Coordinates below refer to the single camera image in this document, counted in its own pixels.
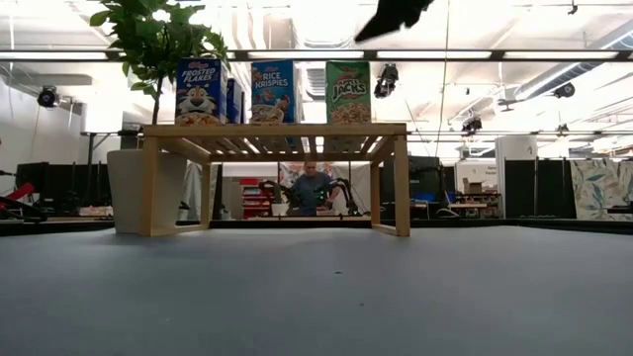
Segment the grey-blue table mat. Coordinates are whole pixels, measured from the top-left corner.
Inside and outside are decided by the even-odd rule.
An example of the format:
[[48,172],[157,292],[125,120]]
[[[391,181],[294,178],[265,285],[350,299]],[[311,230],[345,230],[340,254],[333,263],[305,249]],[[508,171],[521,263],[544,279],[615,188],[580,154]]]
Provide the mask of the grey-blue table mat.
[[0,356],[633,356],[633,236],[3,237]]

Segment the light blue Rice Krispies box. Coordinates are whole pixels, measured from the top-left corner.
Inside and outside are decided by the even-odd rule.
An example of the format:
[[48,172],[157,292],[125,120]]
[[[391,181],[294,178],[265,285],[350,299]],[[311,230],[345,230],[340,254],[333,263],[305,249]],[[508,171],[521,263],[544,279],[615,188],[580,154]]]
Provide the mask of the light blue Rice Krispies box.
[[291,59],[251,63],[251,124],[300,121],[300,76]]

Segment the green Apple Jacks box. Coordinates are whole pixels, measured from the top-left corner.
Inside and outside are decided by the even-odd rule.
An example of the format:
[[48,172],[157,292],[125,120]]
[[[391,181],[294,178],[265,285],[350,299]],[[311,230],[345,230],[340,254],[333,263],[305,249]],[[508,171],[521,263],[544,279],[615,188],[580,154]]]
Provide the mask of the green Apple Jacks box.
[[325,103],[329,124],[371,123],[370,64],[367,61],[328,61],[325,64]]

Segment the black equipment cabinet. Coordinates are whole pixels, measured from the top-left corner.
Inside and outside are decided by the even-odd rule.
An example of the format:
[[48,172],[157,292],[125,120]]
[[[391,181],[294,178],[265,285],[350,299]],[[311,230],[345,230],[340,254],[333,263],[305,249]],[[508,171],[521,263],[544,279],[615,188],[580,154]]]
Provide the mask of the black equipment cabinet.
[[413,220],[450,219],[449,205],[455,202],[454,169],[438,157],[410,156],[410,217]]

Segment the floral patterned curtain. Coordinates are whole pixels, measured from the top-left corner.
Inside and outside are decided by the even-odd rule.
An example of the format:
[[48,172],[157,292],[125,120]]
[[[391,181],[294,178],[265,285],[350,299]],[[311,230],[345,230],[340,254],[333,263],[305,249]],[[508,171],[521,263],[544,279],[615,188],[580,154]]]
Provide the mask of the floral patterned curtain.
[[633,213],[608,211],[633,203],[633,161],[571,160],[570,167],[578,220],[633,222]]

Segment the white plant pot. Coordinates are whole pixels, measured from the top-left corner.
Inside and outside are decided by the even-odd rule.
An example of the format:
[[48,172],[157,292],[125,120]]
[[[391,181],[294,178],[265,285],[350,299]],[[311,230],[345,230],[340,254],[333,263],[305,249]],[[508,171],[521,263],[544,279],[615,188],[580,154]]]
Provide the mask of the white plant pot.
[[[143,152],[113,150],[107,154],[113,216],[117,233],[139,234]],[[168,152],[158,157],[156,214],[160,227],[173,227],[179,216],[187,159]]]

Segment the black metal table frame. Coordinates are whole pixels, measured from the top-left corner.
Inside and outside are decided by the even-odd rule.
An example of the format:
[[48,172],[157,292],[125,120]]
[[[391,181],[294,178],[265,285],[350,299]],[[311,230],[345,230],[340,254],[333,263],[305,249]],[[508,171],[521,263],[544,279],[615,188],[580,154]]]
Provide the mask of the black metal table frame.
[[[448,219],[430,221],[412,221],[412,228],[470,228],[517,226],[542,229],[599,232],[633,235],[633,222],[616,221],[578,221],[555,219],[510,219],[510,220],[480,220],[480,219]],[[113,221],[48,221],[48,222],[9,222],[0,223],[0,237],[11,235],[31,235],[49,233],[68,233],[97,231],[113,228]],[[261,228],[370,228],[368,220],[251,220],[251,221],[211,221],[211,228],[220,229],[261,229]]]

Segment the white pillar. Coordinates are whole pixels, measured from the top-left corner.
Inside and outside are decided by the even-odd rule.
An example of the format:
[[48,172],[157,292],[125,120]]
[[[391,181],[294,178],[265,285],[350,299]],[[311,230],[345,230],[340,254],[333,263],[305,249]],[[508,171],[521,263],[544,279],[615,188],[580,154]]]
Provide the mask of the white pillar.
[[507,160],[535,160],[538,156],[538,144],[536,136],[529,134],[499,136],[495,144],[500,216],[505,219],[505,162]]

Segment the wooden slatted shelf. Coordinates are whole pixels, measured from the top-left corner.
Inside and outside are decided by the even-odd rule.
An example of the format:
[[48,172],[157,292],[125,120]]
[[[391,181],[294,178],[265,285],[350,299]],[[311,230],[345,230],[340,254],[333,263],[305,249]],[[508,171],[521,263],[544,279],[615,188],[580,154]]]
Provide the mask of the wooden slatted shelf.
[[[149,125],[143,128],[142,200],[138,233],[160,236],[210,227],[209,192],[202,194],[200,222],[163,227],[158,216],[159,153],[174,153],[203,168],[203,188],[210,188],[211,166],[224,162],[360,161],[370,164],[371,228],[394,236],[410,236],[410,197],[405,124],[279,124],[208,125],[181,127]],[[381,223],[380,170],[394,159],[395,222]]]

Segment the black partition panel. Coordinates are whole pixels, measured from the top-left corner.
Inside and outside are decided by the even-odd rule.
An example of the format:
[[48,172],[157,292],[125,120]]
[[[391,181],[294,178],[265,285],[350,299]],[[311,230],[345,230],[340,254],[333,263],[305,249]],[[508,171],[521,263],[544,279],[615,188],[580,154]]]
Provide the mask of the black partition panel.
[[508,219],[577,217],[569,160],[507,160],[503,178]]

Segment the person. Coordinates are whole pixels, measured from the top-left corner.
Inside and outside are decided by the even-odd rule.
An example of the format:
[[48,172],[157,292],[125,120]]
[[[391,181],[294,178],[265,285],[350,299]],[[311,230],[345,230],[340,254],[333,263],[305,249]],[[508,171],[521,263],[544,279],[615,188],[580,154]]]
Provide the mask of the person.
[[329,210],[340,192],[331,187],[331,177],[317,171],[317,164],[304,163],[304,173],[295,181],[292,190],[296,194],[298,212],[301,216],[315,216],[319,210]]

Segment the red angled object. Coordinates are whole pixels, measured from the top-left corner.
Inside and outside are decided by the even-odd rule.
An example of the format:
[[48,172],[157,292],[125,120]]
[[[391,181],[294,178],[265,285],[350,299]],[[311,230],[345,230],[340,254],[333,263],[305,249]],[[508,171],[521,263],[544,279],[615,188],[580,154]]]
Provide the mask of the red angled object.
[[36,187],[31,183],[25,183],[14,189],[7,196],[0,196],[0,210],[5,208],[22,208],[21,200],[36,192]]

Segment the green leafy plant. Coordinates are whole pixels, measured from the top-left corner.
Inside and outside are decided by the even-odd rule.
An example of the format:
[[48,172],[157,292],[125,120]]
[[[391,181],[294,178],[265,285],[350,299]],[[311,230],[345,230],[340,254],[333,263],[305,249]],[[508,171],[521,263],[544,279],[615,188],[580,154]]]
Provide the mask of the green leafy plant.
[[172,0],[100,0],[103,11],[89,18],[93,28],[112,26],[114,41],[109,55],[126,75],[133,74],[133,91],[153,99],[151,122],[158,121],[163,84],[173,83],[178,61],[185,57],[208,57],[228,63],[224,37],[198,17],[206,6],[183,5]]

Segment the dark blue Frosted Flakes box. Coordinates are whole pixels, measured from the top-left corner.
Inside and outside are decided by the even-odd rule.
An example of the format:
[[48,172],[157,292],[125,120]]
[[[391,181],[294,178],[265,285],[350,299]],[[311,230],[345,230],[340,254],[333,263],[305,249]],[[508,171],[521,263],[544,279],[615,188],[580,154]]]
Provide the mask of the dark blue Frosted Flakes box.
[[179,126],[226,123],[227,68],[220,59],[181,58],[177,66],[175,123]]

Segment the white hanging cloth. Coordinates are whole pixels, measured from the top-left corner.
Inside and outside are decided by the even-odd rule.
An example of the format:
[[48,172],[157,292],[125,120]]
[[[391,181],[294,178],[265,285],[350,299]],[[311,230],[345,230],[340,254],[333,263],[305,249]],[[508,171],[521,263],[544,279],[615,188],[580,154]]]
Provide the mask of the white hanging cloth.
[[[218,165],[211,166],[211,202],[210,216],[213,215],[215,204],[215,193],[218,179]],[[201,189],[202,189],[202,166],[198,163],[188,161],[185,171],[181,202],[185,203],[189,209],[179,211],[180,221],[198,221],[201,213]]]

